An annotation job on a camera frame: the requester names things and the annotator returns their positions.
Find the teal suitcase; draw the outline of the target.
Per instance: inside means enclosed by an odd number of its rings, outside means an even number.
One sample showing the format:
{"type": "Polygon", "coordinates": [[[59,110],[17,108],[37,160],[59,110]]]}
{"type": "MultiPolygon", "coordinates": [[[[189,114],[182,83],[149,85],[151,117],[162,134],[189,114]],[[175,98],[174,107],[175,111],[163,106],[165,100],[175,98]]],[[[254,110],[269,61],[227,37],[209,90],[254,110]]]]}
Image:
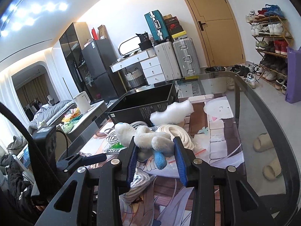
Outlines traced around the teal suitcase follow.
{"type": "Polygon", "coordinates": [[[144,17],[155,42],[163,43],[171,41],[168,28],[159,10],[150,11],[144,17]]]}

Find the beige slipper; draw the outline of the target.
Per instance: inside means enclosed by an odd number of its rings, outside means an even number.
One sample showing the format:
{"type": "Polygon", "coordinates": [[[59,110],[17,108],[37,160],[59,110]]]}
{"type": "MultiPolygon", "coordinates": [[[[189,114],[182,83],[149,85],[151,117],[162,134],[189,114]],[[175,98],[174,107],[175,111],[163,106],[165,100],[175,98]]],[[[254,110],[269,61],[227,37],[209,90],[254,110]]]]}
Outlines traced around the beige slipper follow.
{"type": "Polygon", "coordinates": [[[274,158],[268,165],[263,167],[263,176],[268,181],[274,181],[282,175],[282,168],[279,159],[274,158]]]}
{"type": "Polygon", "coordinates": [[[253,141],[253,149],[255,152],[264,152],[274,148],[274,144],[270,138],[268,133],[260,134],[254,141],[253,141]]]}

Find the white electric kettle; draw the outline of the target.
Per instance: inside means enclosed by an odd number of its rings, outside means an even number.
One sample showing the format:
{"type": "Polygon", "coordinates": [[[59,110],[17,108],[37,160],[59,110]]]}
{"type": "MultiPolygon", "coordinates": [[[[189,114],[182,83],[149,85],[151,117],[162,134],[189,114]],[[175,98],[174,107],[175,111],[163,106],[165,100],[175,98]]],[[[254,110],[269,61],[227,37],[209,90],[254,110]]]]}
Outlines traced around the white electric kettle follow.
{"type": "Polygon", "coordinates": [[[82,114],[85,114],[91,109],[91,100],[86,91],[82,91],[76,95],[74,97],[74,102],[82,114]]]}

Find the black glass cabinet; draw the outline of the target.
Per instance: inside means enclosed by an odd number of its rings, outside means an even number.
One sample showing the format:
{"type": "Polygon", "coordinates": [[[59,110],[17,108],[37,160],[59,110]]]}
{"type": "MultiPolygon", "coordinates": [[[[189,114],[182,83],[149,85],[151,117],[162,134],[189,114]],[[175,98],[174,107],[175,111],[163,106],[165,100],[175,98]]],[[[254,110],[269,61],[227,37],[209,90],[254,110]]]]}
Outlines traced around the black glass cabinet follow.
{"type": "Polygon", "coordinates": [[[59,43],[78,92],[86,91],[88,96],[92,99],[90,93],[91,87],[85,80],[89,70],[82,54],[84,45],[91,38],[88,26],[85,22],[73,22],[62,34],[59,43]]]}

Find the stack of shoe boxes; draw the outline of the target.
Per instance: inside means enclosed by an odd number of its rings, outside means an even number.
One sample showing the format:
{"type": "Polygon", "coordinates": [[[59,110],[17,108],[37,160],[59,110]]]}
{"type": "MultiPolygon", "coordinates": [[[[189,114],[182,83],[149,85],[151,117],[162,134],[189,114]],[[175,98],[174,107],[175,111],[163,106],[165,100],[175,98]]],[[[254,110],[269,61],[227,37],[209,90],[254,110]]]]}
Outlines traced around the stack of shoe boxes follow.
{"type": "Polygon", "coordinates": [[[187,32],[183,29],[176,16],[169,14],[165,15],[163,19],[173,40],[187,36],[187,32]]]}

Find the white and blue plush toy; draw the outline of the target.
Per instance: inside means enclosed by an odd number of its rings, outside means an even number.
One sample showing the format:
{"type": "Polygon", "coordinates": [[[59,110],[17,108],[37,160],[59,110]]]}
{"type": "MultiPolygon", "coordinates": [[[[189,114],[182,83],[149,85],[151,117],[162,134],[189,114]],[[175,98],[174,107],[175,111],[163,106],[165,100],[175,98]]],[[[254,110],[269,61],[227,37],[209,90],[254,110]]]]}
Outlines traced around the white and blue plush toy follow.
{"type": "Polygon", "coordinates": [[[144,162],[153,156],[157,169],[164,169],[167,166],[166,159],[174,155],[174,142],[168,133],[154,132],[145,125],[134,128],[123,122],[115,125],[115,132],[119,143],[125,147],[134,138],[138,147],[138,161],[144,162]]]}

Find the oval mirror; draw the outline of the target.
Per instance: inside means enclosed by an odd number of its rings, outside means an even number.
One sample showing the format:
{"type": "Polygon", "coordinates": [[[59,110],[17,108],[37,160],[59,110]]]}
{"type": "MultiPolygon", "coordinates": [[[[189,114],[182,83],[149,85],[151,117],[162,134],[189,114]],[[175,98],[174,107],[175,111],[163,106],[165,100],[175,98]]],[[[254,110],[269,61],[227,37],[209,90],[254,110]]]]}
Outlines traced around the oval mirror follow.
{"type": "Polygon", "coordinates": [[[139,44],[141,43],[138,36],[134,36],[120,44],[118,47],[118,53],[121,56],[129,55],[135,51],[141,50],[139,44]]]}

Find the anime printed desk mat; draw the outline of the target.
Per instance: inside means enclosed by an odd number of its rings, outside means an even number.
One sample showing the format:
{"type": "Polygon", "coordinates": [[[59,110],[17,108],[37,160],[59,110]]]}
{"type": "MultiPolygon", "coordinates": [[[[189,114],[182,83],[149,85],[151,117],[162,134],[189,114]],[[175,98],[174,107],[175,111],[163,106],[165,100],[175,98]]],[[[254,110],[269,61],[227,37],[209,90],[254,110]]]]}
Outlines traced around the anime printed desk mat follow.
{"type": "Polygon", "coordinates": [[[206,115],[208,132],[196,134],[192,150],[176,138],[162,170],[153,158],[139,166],[119,198],[123,225],[240,225],[244,156],[229,101],[206,97],[194,107],[206,115]]]}

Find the silver suitcase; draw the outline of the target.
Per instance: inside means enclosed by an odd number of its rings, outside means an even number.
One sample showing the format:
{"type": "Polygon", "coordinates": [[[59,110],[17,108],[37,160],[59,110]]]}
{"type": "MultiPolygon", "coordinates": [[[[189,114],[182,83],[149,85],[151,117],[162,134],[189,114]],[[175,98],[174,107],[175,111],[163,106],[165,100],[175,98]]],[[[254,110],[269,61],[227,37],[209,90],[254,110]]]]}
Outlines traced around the silver suitcase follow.
{"type": "Polygon", "coordinates": [[[191,38],[175,40],[173,49],[183,77],[201,74],[198,55],[191,38]]]}

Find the woven laundry basket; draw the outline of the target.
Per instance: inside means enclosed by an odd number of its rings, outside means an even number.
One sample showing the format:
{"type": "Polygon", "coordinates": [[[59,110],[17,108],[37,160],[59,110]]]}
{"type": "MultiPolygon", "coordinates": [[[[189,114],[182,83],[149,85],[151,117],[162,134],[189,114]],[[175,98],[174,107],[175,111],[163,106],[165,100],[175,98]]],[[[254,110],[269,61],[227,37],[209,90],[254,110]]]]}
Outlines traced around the woven laundry basket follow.
{"type": "Polygon", "coordinates": [[[134,71],[125,70],[125,77],[131,88],[145,86],[147,83],[143,72],[139,68],[135,68],[134,71]]]}

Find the black cardboard box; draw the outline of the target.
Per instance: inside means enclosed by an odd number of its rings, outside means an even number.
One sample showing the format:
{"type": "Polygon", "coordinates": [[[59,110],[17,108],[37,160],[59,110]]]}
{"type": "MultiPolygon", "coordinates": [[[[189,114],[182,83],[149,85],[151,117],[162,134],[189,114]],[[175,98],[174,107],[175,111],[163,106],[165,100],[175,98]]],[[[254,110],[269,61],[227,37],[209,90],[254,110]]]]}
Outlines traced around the black cardboard box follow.
{"type": "Polygon", "coordinates": [[[151,113],[163,112],[170,104],[177,101],[178,93],[174,83],[148,88],[121,97],[108,112],[108,116],[114,124],[143,121],[148,126],[152,126],[151,113]]]}

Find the white dresser with drawers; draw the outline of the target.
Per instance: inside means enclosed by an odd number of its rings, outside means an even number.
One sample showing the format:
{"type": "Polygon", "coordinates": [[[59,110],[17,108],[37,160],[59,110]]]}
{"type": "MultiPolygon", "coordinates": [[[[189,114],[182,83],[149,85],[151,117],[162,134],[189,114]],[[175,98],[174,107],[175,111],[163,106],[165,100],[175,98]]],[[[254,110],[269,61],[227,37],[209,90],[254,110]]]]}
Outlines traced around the white dresser with drawers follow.
{"type": "Polygon", "coordinates": [[[140,64],[149,85],[166,81],[161,64],[153,48],[138,52],[126,59],[119,60],[118,62],[113,63],[110,68],[112,72],[115,73],[136,63],[140,64]]]}

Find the wooden door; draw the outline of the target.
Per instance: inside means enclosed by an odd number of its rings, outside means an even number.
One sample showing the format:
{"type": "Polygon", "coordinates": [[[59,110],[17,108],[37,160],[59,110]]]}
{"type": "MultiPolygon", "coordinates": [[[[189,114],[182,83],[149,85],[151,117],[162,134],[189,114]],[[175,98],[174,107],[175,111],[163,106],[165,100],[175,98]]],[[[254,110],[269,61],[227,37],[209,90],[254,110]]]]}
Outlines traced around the wooden door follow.
{"type": "Polygon", "coordinates": [[[185,0],[192,15],[208,66],[244,63],[244,50],[227,0],[185,0]]]}

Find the white suitcase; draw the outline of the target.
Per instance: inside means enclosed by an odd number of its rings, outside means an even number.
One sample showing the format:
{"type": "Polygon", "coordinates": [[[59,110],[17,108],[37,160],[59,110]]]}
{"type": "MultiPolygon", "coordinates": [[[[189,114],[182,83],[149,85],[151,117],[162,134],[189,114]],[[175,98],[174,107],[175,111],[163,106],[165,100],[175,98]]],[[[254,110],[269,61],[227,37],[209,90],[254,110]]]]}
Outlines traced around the white suitcase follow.
{"type": "Polygon", "coordinates": [[[167,81],[180,79],[182,77],[173,44],[168,41],[154,47],[155,53],[160,62],[163,74],[167,81]]]}

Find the shoe rack with shoes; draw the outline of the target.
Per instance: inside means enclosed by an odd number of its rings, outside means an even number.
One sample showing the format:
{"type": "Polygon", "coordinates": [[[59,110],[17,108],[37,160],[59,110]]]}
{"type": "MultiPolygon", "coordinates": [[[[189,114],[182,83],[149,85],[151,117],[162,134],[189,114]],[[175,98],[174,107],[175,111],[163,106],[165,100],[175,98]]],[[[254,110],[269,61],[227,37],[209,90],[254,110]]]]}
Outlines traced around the shoe rack with shoes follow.
{"type": "Polygon", "coordinates": [[[266,4],[262,9],[251,10],[245,17],[251,25],[255,50],[261,56],[253,72],[282,94],[287,90],[288,47],[293,36],[288,30],[288,20],[278,5],[266,4]]]}

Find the purple bag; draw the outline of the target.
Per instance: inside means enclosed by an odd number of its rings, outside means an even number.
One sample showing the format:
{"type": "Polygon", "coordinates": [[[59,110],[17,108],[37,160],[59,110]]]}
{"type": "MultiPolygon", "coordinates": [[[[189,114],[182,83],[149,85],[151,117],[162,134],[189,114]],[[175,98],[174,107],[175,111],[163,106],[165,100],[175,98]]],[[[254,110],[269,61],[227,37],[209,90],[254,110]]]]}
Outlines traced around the purple bag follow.
{"type": "Polygon", "coordinates": [[[285,101],[288,103],[300,102],[301,98],[301,53],[300,48],[294,50],[288,47],[288,76],[285,101]]]}

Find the grey side cabinet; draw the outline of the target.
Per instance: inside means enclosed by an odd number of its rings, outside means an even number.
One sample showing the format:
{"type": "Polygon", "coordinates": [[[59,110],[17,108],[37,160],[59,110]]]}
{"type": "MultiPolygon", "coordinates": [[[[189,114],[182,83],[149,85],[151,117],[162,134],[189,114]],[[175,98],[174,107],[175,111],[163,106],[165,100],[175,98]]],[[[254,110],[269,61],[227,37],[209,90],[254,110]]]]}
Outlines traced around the grey side cabinet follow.
{"type": "Polygon", "coordinates": [[[107,110],[107,105],[104,101],[92,104],[91,109],[88,110],[79,121],[73,126],[71,131],[66,134],[68,139],[73,142],[93,121],[102,115],[107,110]]]}

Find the green white medicine packet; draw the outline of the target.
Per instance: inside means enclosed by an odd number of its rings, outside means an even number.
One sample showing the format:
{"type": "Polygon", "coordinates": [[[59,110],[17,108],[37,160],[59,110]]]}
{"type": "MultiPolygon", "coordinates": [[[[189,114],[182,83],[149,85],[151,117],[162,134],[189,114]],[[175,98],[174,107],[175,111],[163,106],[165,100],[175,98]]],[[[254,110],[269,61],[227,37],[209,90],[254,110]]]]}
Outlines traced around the green white medicine packet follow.
{"type": "Polygon", "coordinates": [[[113,153],[113,154],[117,154],[119,153],[120,151],[126,149],[125,146],[123,146],[122,144],[120,144],[119,142],[118,143],[115,143],[111,146],[109,146],[107,149],[106,149],[106,153],[113,153]]]}

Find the black bag on dresser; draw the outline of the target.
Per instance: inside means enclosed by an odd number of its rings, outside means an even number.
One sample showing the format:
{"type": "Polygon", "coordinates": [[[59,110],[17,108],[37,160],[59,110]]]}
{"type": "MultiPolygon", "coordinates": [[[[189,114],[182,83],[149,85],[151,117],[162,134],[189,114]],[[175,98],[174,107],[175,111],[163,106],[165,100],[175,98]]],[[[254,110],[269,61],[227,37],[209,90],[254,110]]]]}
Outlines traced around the black bag on dresser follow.
{"type": "Polygon", "coordinates": [[[142,51],[153,47],[153,44],[152,44],[147,32],[144,32],[142,34],[136,34],[136,36],[140,40],[140,43],[138,45],[142,51]]]}

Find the black refrigerator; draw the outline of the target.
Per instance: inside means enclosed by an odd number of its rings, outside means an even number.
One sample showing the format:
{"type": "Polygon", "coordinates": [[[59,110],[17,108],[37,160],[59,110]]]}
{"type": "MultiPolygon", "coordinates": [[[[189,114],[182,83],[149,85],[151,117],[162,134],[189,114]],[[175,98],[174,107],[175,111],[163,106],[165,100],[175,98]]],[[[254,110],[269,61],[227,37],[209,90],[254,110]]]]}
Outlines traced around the black refrigerator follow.
{"type": "Polygon", "coordinates": [[[108,102],[126,93],[119,74],[111,70],[117,57],[109,39],[91,41],[82,54],[102,100],[108,102]]]}

